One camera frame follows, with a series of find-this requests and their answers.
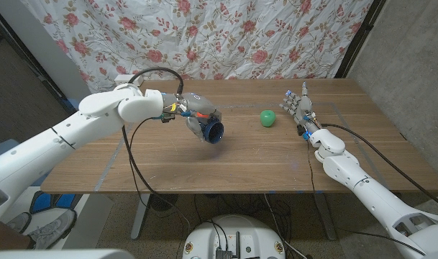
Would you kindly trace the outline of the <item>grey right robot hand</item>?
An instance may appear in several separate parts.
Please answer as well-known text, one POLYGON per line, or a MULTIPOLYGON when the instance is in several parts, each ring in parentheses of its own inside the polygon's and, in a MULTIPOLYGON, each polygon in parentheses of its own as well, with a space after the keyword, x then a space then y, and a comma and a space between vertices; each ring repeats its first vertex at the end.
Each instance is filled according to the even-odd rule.
POLYGON ((321 125, 316 121, 316 114, 312 109, 305 81, 302 84, 301 95, 299 96, 291 90, 287 90, 283 103, 279 104, 279 107, 293 117, 298 135, 305 140, 308 140, 315 131, 321 129, 321 125))

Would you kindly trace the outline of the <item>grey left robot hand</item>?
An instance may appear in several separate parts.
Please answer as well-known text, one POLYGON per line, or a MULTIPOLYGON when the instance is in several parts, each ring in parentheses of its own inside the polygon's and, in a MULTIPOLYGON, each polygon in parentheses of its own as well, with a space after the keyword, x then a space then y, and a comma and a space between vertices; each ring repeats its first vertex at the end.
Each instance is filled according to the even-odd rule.
POLYGON ((169 122, 175 116, 186 118, 186 126, 200 139, 218 143, 224 134, 222 113, 204 96, 194 93, 166 94, 163 97, 161 120, 169 122))

